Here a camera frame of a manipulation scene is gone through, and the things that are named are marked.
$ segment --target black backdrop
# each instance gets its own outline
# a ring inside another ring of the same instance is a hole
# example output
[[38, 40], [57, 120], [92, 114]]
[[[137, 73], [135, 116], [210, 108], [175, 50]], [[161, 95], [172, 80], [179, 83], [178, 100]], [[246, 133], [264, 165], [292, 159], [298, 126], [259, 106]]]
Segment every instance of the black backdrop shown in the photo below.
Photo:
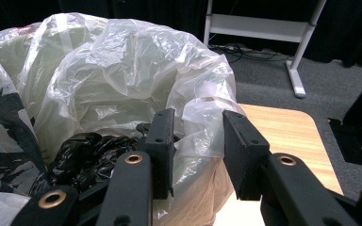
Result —
[[[213, 12], [277, 20], [308, 21], [316, 0], [217, 0]], [[200, 40], [207, 0], [0, 0], [0, 30], [42, 21], [58, 12], [83, 12], [107, 18], [134, 18], [187, 31]], [[294, 55], [297, 44], [217, 35], [210, 43], [239, 42]], [[328, 0], [304, 57], [320, 62], [341, 59], [362, 66], [362, 0]]]

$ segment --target wooden table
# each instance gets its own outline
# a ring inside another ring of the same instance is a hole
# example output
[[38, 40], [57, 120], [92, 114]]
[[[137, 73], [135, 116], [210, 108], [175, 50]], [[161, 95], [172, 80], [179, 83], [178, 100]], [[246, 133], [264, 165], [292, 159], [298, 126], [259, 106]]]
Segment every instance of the wooden table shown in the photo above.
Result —
[[[240, 105], [251, 123], [269, 141], [272, 153], [301, 158], [322, 184], [342, 194], [313, 119], [301, 111]], [[260, 202], [237, 201], [233, 193], [216, 215], [214, 226], [264, 225]]]

